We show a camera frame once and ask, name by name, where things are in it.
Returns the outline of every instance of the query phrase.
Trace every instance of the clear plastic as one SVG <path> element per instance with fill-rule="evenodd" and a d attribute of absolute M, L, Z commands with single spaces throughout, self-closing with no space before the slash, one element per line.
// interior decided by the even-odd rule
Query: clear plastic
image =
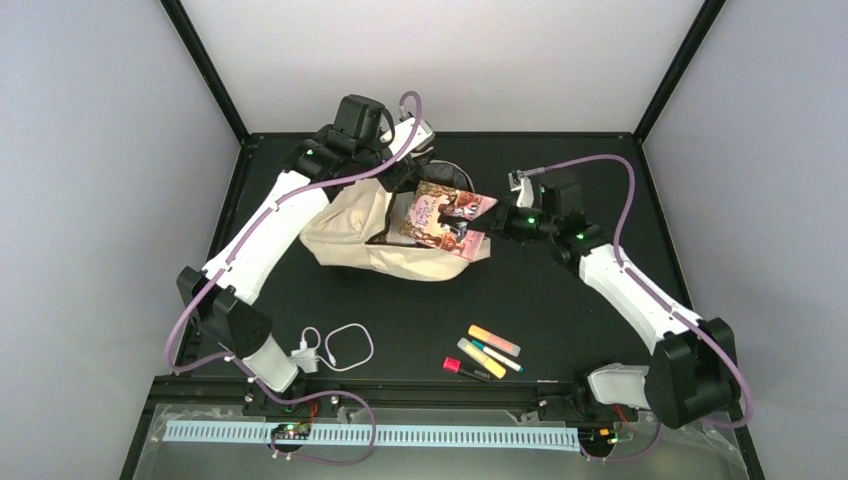
<path fill-rule="evenodd" d="M 527 415 L 515 418 L 505 411 L 375 409 L 377 420 L 396 425 L 488 425 L 553 426 Z M 259 444 L 164 442 L 161 437 L 169 420 L 218 420 L 256 422 L 243 417 L 236 406 L 165 405 L 157 408 L 136 469 L 136 479 L 179 478 L 231 479 L 278 478 L 374 479 L 374 478 L 486 478 L 584 480 L 633 478 L 686 478 L 686 480 L 744 480 L 747 473 L 741 453 L 730 431 L 690 425 L 679 430 L 663 430 L 660 444 L 647 456 L 626 463 L 587 462 L 579 453 L 543 450 L 404 448 L 378 447 L 372 455 L 353 467 L 327 467 L 303 461 L 271 458 L 271 451 Z M 367 415 L 341 408 L 335 420 L 367 423 Z M 630 455 L 644 448 L 656 431 L 651 414 L 622 428 L 633 429 L 633 440 L 620 443 L 613 457 Z M 353 447 L 306 446 L 301 452 L 342 460 L 357 455 Z"/>

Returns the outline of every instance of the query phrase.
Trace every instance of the black tabletop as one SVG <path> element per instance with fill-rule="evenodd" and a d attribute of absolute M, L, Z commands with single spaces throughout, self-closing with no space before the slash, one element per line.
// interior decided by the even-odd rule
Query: black tabletop
<path fill-rule="evenodd" d="M 237 208 L 229 212 L 233 220 L 224 232 L 228 240 L 258 208 L 282 160 L 301 139 L 255 134 L 252 140 L 256 146 L 250 166 L 238 192 Z M 478 191 L 493 196 L 508 193 L 507 172 L 514 169 L 600 153 L 629 159 L 636 171 L 636 196 L 622 245 L 645 274 L 681 299 L 673 252 L 649 190 L 649 172 L 638 160 L 630 136 L 453 133 L 437 134 L 435 145 L 437 158 L 461 165 Z M 572 170 L 583 188 L 587 218 L 611 237 L 627 193 L 626 171 L 609 161 Z M 445 356 L 469 360 L 456 342 L 467 337 L 472 323 L 521 347 L 516 360 L 524 372 L 510 371 L 503 382 L 567 381 L 576 371 L 601 362 L 646 364 L 649 359 L 629 324 L 599 294 L 553 264 L 547 245 L 522 247 L 501 238 L 492 239 L 491 258 L 471 265 L 454 280 L 438 283 L 370 271 L 343 277 L 336 269 L 318 265 L 295 242 L 269 275 L 254 307 L 274 320 L 273 335 L 287 352 L 297 348 L 301 330 L 307 326 L 322 335 L 351 322 L 368 327 L 376 347 L 373 359 L 344 373 L 321 366 L 312 375 L 322 379 L 430 382 L 463 378 L 445 372 L 442 362 Z M 368 353 L 358 329 L 335 335 L 331 348 L 339 366 Z M 217 349 L 207 339 L 200 354 Z M 242 375 L 223 362 L 204 366 L 195 374 Z"/>

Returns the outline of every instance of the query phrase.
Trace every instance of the teal marker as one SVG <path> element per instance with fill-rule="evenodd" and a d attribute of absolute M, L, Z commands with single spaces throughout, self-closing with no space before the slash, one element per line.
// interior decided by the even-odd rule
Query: teal marker
<path fill-rule="evenodd" d="M 494 358 L 495 360 L 503 363 L 504 365 L 515 370 L 516 372 L 523 372 L 524 371 L 524 367 L 522 367 L 521 365 L 519 365 L 519 364 L 513 362 L 512 360 L 506 358 L 505 356 L 501 355 L 495 349 L 487 347 L 486 345 L 483 344 L 483 342 L 478 342 L 477 340 L 471 340 L 471 344 L 474 345 L 475 347 L 479 348 L 480 350 L 482 350 L 483 353 L 485 353 L 486 355 L 488 355 L 488 356 Z"/>

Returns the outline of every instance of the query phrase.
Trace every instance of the black marker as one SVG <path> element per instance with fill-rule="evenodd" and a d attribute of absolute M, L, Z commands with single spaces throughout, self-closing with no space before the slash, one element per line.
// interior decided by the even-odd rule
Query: black marker
<path fill-rule="evenodd" d="M 492 381 L 492 375 L 480 370 L 469 370 L 462 362 L 455 358 L 445 357 L 445 363 L 442 364 L 442 368 L 449 372 L 458 373 L 460 375 L 464 375 L 468 378 L 473 378 L 474 380 L 479 380 L 481 382 Z"/>

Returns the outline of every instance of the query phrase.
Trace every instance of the book cover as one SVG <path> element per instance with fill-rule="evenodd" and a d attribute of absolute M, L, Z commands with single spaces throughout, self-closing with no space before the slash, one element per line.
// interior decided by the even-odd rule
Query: book cover
<path fill-rule="evenodd" d="M 428 247 L 474 261 L 485 234 L 468 230 L 468 221 L 492 208 L 497 200 L 436 183 L 421 182 L 400 234 Z"/>

